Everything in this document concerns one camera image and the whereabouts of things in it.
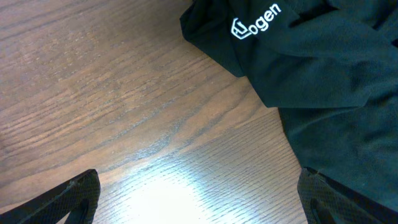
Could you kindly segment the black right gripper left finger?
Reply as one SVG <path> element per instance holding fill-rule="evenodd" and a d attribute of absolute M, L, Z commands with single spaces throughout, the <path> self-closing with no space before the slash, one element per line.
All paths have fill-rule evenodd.
<path fill-rule="evenodd" d="M 101 186 L 98 173 L 88 169 L 28 202 L 1 214 L 1 223 L 92 224 Z"/>

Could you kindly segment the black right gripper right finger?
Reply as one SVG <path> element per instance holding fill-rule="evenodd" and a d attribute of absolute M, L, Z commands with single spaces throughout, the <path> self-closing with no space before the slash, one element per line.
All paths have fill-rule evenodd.
<path fill-rule="evenodd" d="M 309 224 L 390 224 L 397 212 L 345 185 L 304 167 L 297 185 Z"/>

